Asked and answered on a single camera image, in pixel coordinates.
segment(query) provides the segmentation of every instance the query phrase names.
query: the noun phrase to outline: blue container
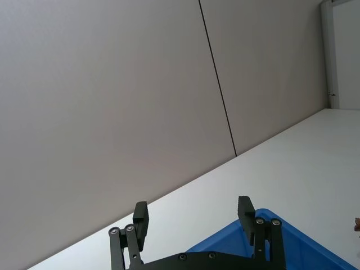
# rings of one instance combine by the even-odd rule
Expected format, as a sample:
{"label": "blue container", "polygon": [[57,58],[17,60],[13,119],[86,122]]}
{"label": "blue container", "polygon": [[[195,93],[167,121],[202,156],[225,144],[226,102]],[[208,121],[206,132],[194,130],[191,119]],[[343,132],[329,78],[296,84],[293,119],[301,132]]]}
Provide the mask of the blue container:
{"label": "blue container", "polygon": [[[282,221],[282,236],[285,249],[286,268],[288,270],[356,270],[314,240],[288,224],[282,218],[267,209],[258,209],[257,217],[265,220],[277,218]],[[253,247],[249,245],[240,222],[234,221],[224,229],[190,248],[187,252],[217,251],[244,257],[251,257]]]}

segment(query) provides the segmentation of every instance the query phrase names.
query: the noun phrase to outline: small brown object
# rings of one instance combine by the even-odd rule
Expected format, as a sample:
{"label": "small brown object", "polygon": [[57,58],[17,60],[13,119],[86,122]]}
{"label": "small brown object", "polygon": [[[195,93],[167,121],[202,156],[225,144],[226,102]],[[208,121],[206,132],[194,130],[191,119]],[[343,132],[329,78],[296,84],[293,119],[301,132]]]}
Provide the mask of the small brown object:
{"label": "small brown object", "polygon": [[355,218],[355,224],[354,231],[360,232],[360,218]]}

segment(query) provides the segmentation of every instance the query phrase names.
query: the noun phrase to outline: screw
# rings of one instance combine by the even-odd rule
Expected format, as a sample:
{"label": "screw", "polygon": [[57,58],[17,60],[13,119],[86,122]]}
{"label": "screw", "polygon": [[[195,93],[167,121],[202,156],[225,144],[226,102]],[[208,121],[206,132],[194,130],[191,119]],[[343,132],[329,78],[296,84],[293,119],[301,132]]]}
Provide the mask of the screw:
{"label": "screw", "polygon": [[118,229],[116,229],[116,228],[114,228],[114,229],[112,229],[112,230],[110,231],[110,233],[111,233],[112,235],[116,234],[117,232],[118,232]]}
{"label": "screw", "polygon": [[280,225],[280,220],[274,219],[274,220],[272,221],[272,224],[274,224],[274,225]]}
{"label": "screw", "polygon": [[184,253],[180,254],[179,260],[186,260],[186,254],[184,254]]}
{"label": "screw", "polygon": [[263,223],[264,223],[264,219],[262,219],[262,218],[257,218],[257,219],[256,219],[256,223],[257,223],[257,224],[263,224]]}

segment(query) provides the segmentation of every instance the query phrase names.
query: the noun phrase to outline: gray wall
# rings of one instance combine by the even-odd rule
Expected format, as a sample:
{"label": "gray wall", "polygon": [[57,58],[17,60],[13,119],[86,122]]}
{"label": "gray wall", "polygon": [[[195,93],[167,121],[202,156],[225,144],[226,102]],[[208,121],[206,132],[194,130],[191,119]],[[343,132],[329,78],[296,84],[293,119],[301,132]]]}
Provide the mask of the gray wall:
{"label": "gray wall", "polygon": [[360,1],[338,3],[332,8],[338,109],[360,110]]}
{"label": "gray wall", "polygon": [[321,0],[202,0],[238,154],[327,106]]}
{"label": "gray wall", "polygon": [[[317,2],[203,1],[238,152],[325,106]],[[235,157],[197,1],[8,0],[0,35],[2,269]]]}

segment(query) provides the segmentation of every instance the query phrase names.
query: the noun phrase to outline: panel seam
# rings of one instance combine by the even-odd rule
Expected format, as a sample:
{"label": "panel seam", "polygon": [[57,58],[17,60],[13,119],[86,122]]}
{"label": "panel seam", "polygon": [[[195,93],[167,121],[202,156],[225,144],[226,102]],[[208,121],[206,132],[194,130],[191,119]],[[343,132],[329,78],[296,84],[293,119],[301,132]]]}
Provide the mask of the panel seam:
{"label": "panel seam", "polygon": [[205,28],[205,32],[206,32],[206,37],[207,37],[207,39],[208,39],[208,44],[209,44],[209,48],[210,48],[211,59],[213,60],[213,65],[214,65],[214,70],[215,70],[216,79],[217,79],[217,81],[218,81],[218,86],[219,86],[219,90],[220,90],[221,100],[222,100],[222,102],[223,102],[223,107],[224,107],[224,111],[225,111],[226,121],[227,121],[227,125],[228,125],[228,127],[229,127],[229,132],[230,132],[232,147],[233,147],[233,149],[234,149],[235,156],[237,156],[236,148],[235,148],[235,143],[234,143],[234,138],[233,138],[232,131],[231,131],[231,126],[230,126],[229,116],[228,116],[228,114],[227,114],[227,110],[226,110],[226,106],[225,106],[224,95],[223,95],[223,91],[222,91],[221,85],[220,85],[220,80],[219,80],[219,75],[218,75],[218,69],[216,68],[215,59],[214,59],[214,54],[213,54],[213,49],[212,49],[212,45],[210,44],[209,33],[208,33],[208,29],[207,29],[207,27],[206,27],[205,17],[204,17],[204,12],[203,12],[203,7],[201,6],[200,0],[199,0],[199,7],[200,7],[200,12],[201,12],[202,21],[203,21],[203,23],[204,23],[204,28]]}

